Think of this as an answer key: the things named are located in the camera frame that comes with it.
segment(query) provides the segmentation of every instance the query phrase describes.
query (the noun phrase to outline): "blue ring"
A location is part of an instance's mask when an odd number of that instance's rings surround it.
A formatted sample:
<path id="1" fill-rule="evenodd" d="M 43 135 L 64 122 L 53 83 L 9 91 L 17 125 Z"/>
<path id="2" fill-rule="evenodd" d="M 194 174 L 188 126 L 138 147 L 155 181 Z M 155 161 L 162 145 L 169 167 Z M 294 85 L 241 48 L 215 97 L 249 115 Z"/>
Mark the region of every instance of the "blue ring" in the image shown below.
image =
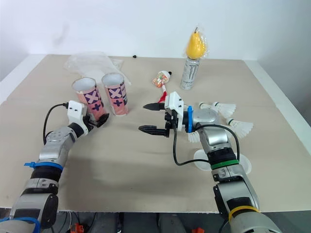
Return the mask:
<path id="1" fill-rule="evenodd" d="M 188 132 L 192 132 L 192 121 L 193 121 L 193 109 L 192 106 L 188 106 Z"/>
<path id="2" fill-rule="evenodd" d="M 32 168 L 35 168 L 37 166 L 53 166 L 53 167 L 56 167 L 60 170 L 63 171 L 63 167 L 59 164 L 56 164 L 56 163 L 52 163 L 52 162 L 41 162 L 41 163 L 35 163 L 35 162 L 31 162 L 31 163 L 25 163 L 24 166 L 29 166 L 29 167 L 32 167 Z"/>

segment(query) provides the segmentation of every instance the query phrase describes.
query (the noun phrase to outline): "yellow pear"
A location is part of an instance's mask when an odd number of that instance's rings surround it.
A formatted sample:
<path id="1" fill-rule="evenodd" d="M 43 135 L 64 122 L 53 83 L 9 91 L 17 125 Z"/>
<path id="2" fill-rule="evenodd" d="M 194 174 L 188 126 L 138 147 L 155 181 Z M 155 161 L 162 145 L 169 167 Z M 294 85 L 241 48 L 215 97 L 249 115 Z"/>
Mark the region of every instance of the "yellow pear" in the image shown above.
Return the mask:
<path id="1" fill-rule="evenodd" d="M 186 54 L 191 59 L 199 59 L 206 52 L 206 44 L 201 39 L 200 34 L 197 30 L 192 33 L 187 49 Z"/>

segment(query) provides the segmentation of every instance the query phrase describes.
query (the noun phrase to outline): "green ring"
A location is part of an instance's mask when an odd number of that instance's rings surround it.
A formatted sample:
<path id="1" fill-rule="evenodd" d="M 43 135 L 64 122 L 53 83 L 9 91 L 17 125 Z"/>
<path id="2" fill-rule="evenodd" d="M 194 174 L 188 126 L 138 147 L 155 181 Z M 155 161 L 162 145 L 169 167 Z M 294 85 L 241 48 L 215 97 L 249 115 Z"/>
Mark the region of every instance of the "green ring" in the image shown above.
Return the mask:
<path id="1" fill-rule="evenodd" d="M 234 160 L 229 160 L 229 161 L 217 163 L 217 164 L 214 164 L 210 167 L 214 170 L 214 169 L 222 167 L 222 166 L 228 166 L 228 165 L 233 165 L 233 164 L 238 164 L 238 163 L 239 163 L 239 161 L 237 159 L 234 159 Z"/>

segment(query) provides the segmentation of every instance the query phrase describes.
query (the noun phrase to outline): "monster energy can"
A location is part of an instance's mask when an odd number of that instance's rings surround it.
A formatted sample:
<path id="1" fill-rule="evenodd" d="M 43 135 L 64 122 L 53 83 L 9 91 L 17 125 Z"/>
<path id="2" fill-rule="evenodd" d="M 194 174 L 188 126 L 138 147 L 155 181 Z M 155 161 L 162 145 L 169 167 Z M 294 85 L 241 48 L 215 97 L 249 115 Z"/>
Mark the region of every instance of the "monster energy can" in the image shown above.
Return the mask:
<path id="1" fill-rule="evenodd" d="M 193 86 L 193 82 L 198 71 L 200 64 L 199 59 L 190 59 L 187 57 L 186 63 L 184 66 L 183 78 L 181 79 L 180 87 L 184 90 L 190 90 Z"/>

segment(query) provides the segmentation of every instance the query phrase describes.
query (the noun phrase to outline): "badminton shuttlecock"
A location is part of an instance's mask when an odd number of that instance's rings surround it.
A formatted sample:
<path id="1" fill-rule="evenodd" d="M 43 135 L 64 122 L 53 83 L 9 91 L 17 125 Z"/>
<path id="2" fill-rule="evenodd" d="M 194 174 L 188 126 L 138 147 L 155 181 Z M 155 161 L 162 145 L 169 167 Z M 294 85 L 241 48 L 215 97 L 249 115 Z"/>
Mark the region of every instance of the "badminton shuttlecock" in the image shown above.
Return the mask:
<path id="1" fill-rule="evenodd" d="M 200 142 L 200 135 L 197 131 L 188 133 L 188 141 L 192 143 Z"/>
<path id="2" fill-rule="evenodd" d="M 235 109 L 236 109 L 236 105 L 233 103 L 219 103 L 219 102 L 214 102 L 212 104 L 217 110 L 218 112 L 224 117 L 224 118 L 228 118 L 231 117 L 232 114 L 234 113 Z"/>
<path id="3" fill-rule="evenodd" d="M 229 128 L 239 137 L 244 138 L 249 132 L 251 132 L 254 124 L 251 122 L 243 122 L 234 120 L 232 118 L 226 119 Z"/>
<path id="4" fill-rule="evenodd" d="M 212 109 L 212 110 L 218 112 L 218 109 L 215 106 L 209 105 L 209 104 L 204 103 L 204 102 L 199 103 L 199 108 L 200 109 Z"/>

